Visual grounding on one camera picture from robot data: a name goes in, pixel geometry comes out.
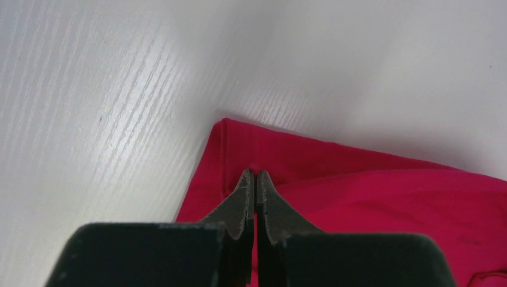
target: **wood grain texture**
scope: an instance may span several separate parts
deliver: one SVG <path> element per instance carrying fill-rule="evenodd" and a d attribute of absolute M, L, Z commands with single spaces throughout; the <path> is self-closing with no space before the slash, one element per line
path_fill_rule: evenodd
<path fill-rule="evenodd" d="M 171 221 L 224 116 L 507 179 L 507 4 L 2 0 L 0 286 Z"/>

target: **fabric fold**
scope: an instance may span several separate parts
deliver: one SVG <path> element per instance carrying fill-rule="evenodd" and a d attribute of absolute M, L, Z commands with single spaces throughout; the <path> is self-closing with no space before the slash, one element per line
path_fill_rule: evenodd
<path fill-rule="evenodd" d="M 202 219 L 247 167 L 267 170 L 278 192 L 325 231 L 430 236 L 459 286 L 507 270 L 507 182 L 228 118 L 214 125 L 176 221 Z M 491 274 L 495 284 L 504 278 Z"/>

